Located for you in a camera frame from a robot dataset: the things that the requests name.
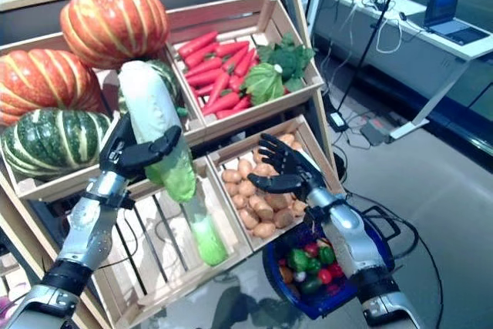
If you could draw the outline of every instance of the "laptop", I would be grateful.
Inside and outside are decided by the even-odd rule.
[[[426,12],[409,15],[411,21],[441,37],[466,45],[489,36],[454,18],[458,0],[428,0]]]

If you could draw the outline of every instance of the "laptop screen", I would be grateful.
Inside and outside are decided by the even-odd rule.
[[[451,21],[455,16],[458,0],[428,0],[424,25],[433,26]]]

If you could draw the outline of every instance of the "orange striped pumpkin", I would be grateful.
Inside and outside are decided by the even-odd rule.
[[[152,55],[169,33],[159,0],[71,0],[60,23],[70,49],[86,65],[100,69],[117,69]]]
[[[96,74],[70,52],[15,50],[0,58],[0,77],[0,125],[38,108],[100,108]]]

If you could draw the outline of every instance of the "robotic arm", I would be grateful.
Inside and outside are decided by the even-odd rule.
[[[423,327],[409,300],[390,275],[377,246],[364,230],[361,216],[344,199],[330,193],[323,175],[304,154],[274,136],[262,134],[259,153],[280,174],[250,174],[253,184],[268,193],[290,193],[308,203],[304,222],[321,223],[334,247],[337,262],[357,288],[370,327]]]
[[[181,128],[173,126],[155,142],[136,144],[129,114],[120,119],[99,154],[101,175],[69,216],[70,231],[60,254],[6,329],[58,329],[72,317],[92,273],[109,255],[119,209],[133,208],[126,190],[129,181],[171,153],[180,135]]]

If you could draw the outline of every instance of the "white table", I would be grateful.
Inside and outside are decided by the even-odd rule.
[[[339,0],[340,4],[337,6],[339,15],[335,20],[335,2],[337,1],[324,1],[325,4],[320,9],[321,14],[315,25],[316,33],[328,37],[336,45],[352,50],[353,55],[358,56],[362,54],[370,37],[371,25],[376,23],[380,12],[365,7],[362,0]],[[352,25],[354,42],[351,45],[350,38],[348,38],[348,25],[342,29],[340,27],[354,6],[356,7]],[[390,10],[384,15],[387,24],[385,32],[382,30],[381,40],[395,45],[397,39],[395,29],[400,26],[403,37],[410,41],[402,43],[401,47],[392,54],[380,54],[375,45],[372,45],[367,55],[367,63],[428,98],[427,104],[412,121],[391,132],[391,137],[394,139],[399,139],[428,123],[426,117],[460,79],[469,67],[469,63],[493,51],[491,33],[487,38],[461,46],[439,35],[424,30],[419,32],[420,26],[400,20],[399,12],[409,17],[425,10],[424,5],[411,0],[392,0]]]

